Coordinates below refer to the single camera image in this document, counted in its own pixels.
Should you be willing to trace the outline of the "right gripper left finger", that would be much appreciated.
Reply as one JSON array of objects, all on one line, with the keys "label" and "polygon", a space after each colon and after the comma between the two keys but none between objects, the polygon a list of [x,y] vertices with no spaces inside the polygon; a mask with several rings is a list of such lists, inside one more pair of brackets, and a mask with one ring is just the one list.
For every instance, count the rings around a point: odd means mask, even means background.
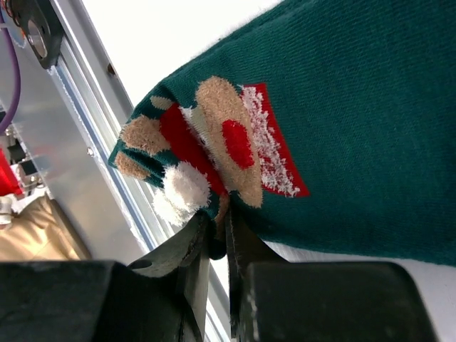
[{"label": "right gripper left finger", "polygon": [[208,219],[196,214],[159,247],[116,261],[1,264],[3,341],[202,341]]}]

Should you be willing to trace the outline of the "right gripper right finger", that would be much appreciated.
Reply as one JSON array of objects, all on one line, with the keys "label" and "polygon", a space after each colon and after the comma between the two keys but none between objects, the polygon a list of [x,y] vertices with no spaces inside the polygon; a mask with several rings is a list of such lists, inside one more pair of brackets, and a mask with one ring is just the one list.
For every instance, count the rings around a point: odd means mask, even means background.
[{"label": "right gripper right finger", "polygon": [[225,217],[236,341],[436,341],[409,273],[384,261],[292,263]]}]

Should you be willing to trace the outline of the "teal sock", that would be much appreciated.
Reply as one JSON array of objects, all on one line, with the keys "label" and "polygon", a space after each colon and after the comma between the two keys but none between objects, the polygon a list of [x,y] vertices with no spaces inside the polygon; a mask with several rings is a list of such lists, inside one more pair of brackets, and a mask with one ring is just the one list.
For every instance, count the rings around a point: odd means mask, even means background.
[{"label": "teal sock", "polygon": [[283,1],[162,79],[109,157],[263,240],[455,265],[455,3]]}]

